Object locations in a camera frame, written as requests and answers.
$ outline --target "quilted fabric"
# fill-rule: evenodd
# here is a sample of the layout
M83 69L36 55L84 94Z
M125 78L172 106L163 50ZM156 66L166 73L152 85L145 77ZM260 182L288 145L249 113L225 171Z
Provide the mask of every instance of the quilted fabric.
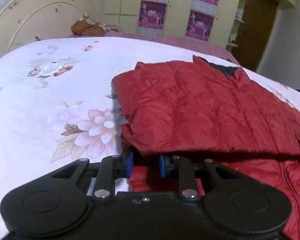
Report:
M200 58L138 63L113 79L129 121L122 134L142 155L174 151L300 156L300 112L251 81Z
M122 135L143 156L181 151L195 162L213 158L281 190L292 203L284 232L300 240L300 112L242 68L211 66L194 57L138 63L116 76L129 121ZM176 181L160 179L153 161L136 166L130 183L133 191L177 190Z

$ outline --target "wooden door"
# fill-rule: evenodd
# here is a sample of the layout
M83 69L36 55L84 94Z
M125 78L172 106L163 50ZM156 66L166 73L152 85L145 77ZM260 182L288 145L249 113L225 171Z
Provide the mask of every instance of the wooden door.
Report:
M256 71L272 32L279 2L250 0L246 2L232 54L241 66Z

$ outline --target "cream headboard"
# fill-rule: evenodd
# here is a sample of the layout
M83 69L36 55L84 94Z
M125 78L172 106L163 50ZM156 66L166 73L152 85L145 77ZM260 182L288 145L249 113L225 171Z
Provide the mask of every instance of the cream headboard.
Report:
M102 15L89 0L13 0L0 12L0 57L32 41L66 38L77 20Z

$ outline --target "bed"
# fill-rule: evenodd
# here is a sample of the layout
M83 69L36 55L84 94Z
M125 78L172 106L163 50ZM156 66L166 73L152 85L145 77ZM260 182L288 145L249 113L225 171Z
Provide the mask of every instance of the bed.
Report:
M59 8L59 0L50 1L47 3L53 5L53 10L56 5ZM81 9L72 5L71 0L64 2L69 8L78 9L73 19L67 21L67 30L70 31L70 22L85 12L97 20L98 14L89 1L83 1L86 2L79 2ZM1 17L4 21L7 17L18 18L8 14L19 4L12 5L12 9L9 6L0 14L0 21ZM29 32L38 22L37 17L31 21L28 12L20 17L23 27L14 23L0 42L0 201L11 189L78 158L99 162L105 156L121 153L120 124L126 120L111 80L134 69L137 62L192 62L192 56L197 55L215 64L236 66L215 56L153 41L125 37L65 38L70 33L63 31L65 25L60 20L56 26L62 31L39 35L39 27ZM2 24L2 35L7 28L1 27ZM37 36L45 40L24 46ZM252 80L300 111L299 92L245 71ZM129 190L126 179L116 181L116 191ZM0 216L0 238L6 233Z

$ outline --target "white floral bedsheet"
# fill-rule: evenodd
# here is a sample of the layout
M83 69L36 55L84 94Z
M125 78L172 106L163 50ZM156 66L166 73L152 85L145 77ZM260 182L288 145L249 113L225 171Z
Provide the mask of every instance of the white floral bedsheet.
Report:
M81 157L99 162L121 152L119 110L111 80L145 63L228 61L134 39L39 41L0 58L0 201L11 189ZM300 110L300 93L247 70L251 79ZM127 191L127 180L116 182ZM0 238L7 233L0 216Z

